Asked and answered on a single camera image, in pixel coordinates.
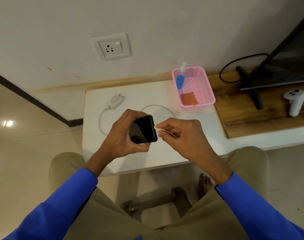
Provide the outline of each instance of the pink basket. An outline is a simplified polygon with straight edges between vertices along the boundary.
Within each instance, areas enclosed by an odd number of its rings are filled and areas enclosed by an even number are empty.
[[[180,68],[172,70],[172,77],[175,86],[175,91],[178,96],[179,103],[182,108],[190,107],[206,107],[215,103],[215,97],[202,67],[187,67],[185,80],[182,89],[178,90],[176,86],[176,77],[181,73]],[[194,96],[199,104],[196,105],[183,105],[181,94],[194,92]]]

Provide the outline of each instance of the white controller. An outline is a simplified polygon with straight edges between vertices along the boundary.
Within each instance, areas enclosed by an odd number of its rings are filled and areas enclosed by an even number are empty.
[[[283,98],[290,100],[290,116],[298,116],[304,102],[304,90],[295,89],[288,91],[284,93]]]

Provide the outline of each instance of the floor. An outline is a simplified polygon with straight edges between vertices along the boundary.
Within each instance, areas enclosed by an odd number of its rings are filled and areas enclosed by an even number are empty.
[[[4,126],[9,120],[13,125]],[[81,153],[81,148],[82,126],[69,128],[0,85],[0,239],[49,196],[51,159],[65,151]],[[268,154],[273,204],[304,228],[304,145],[271,150]],[[120,205],[131,199],[140,202],[164,196],[180,186],[194,204],[201,172],[197,166],[186,164],[100,177],[98,187]],[[155,228],[177,218],[172,204],[135,215],[135,219]]]

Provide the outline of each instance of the white table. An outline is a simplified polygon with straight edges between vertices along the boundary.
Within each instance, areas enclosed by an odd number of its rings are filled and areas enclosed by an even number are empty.
[[[82,155],[87,161],[100,147],[105,136],[98,129],[98,117],[105,108],[105,102],[114,94],[122,93],[126,100],[115,110],[108,110],[101,119],[106,133],[126,109],[141,110],[150,104],[169,108],[179,119],[197,119],[214,149],[220,155],[245,146],[256,146],[264,150],[293,146],[304,143],[304,127],[276,132],[227,139],[214,106],[183,111],[180,109],[172,80],[142,83],[121,87],[88,90],[85,93]],[[149,107],[144,112],[151,114],[158,124],[172,115],[164,108]],[[161,138],[152,143],[148,153],[136,153],[117,158],[101,175],[165,167],[187,162]]]

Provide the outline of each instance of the khaki pants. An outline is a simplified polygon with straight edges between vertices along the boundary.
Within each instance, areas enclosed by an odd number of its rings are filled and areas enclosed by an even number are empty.
[[[269,197],[269,160],[256,147],[231,152],[229,167],[267,201]],[[50,165],[50,189],[54,192],[78,168],[81,155],[72,152],[57,155]],[[155,230],[132,218],[96,188],[82,212],[68,230],[65,239],[248,239],[244,229],[225,201],[211,189],[181,219],[163,230]]]

